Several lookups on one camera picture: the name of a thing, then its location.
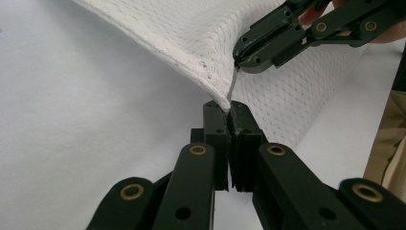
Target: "white surface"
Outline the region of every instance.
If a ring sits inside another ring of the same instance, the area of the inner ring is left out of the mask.
[[[298,148],[324,182],[362,175],[400,51],[372,49]],[[209,99],[70,1],[1,1],[0,229],[84,229],[116,182],[173,169]],[[261,229],[250,195],[216,193],[214,229]]]
[[[75,0],[208,92],[225,110],[234,45],[282,0]],[[363,49],[306,49],[280,69],[237,73],[233,99],[250,106],[269,141],[296,148]]]

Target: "textured fabric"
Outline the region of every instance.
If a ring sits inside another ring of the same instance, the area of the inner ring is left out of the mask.
[[[282,1],[75,0],[195,81],[222,106],[234,71],[237,39]],[[248,104],[270,141],[296,147],[322,106],[357,63],[360,51],[307,49],[282,68],[237,74],[233,99]]]

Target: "white table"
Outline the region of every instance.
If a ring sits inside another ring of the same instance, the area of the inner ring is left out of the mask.
[[[404,43],[372,47],[297,153],[327,184],[362,176]],[[210,97],[71,1],[0,2],[0,229],[84,229],[118,181],[170,172]],[[260,229],[216,193],[214,229]]]

